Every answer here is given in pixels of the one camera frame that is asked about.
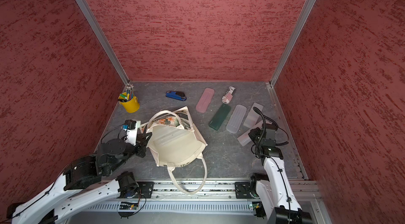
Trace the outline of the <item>clear ribbed pencil case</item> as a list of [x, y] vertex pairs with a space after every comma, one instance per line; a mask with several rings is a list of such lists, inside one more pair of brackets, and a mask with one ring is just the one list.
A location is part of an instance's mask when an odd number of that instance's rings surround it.
[[226, 130], [230, 133], [237, 133], [240, 125], [242, 123], [242, 120], [246, 114], [247, 108], [243, 105], [237, 105], [235, 107], [235, 110], [233, 114], [230, 117], [230, 120], [226, 126]]

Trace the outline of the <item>green pencil case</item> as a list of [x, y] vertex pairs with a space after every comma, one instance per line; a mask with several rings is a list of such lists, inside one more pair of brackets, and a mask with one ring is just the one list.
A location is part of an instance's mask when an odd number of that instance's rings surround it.
[[211, 129], [218, 131], [231, 111], [231, 107], [228, 104], [222, 104], [218, 111], [215, 113], [208, 126]]

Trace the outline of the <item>floral canvas tote bag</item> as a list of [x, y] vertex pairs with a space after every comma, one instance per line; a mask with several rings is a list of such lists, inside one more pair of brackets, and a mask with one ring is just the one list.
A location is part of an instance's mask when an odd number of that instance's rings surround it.
[[[172, 183], [180, 192], [193, 195], [203, 188], [208, 175], [203, 151], [208, 144], [193, 123], [188, 107], [175, 111], [160, 111], [142, 124], [140, 131], [151, 133], [147, 147], [156, 165], [167, 168]], [[204, 177], [197, 189], [189, 191], [179, 185], [173, 172], [176, 168], [185, 167], [197, 159], [202, 161]]]

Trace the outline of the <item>pink pencil case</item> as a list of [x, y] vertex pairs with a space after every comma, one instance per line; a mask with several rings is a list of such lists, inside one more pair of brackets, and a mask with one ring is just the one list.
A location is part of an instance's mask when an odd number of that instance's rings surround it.
[[206, 88], [196, 105], [196, 111], [199, 113], [205, 113], [212, 101], [214, 94], [215, 91], [212, 88]]

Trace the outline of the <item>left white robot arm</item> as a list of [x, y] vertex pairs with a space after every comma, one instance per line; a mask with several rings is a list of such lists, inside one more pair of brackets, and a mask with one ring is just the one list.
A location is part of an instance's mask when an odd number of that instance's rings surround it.
[[82, 191], [112, 175], [133, 156], [145, 157], [151, 133], [130, 140], [114, 138], [101, 143], [96, 152], [67, 165], [58, 178], [27, 202], [13, 203], [6, 219], [13, 224], [57, 224], [90, 206], [115, 198], [143, 195], [134, 174], [123, 172], [108, 184]]

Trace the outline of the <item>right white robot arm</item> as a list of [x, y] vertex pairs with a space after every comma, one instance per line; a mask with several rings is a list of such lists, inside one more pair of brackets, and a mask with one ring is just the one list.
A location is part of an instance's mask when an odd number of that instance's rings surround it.
[[248, 134], [254, 143], [253, 153], [266, 172], [251, 177], [252, 194], [260, 198], [268, 224], [311, 224], [310, 213], [303, 211], [289, 183], [275, 133], [273, 124], [262, 124]]

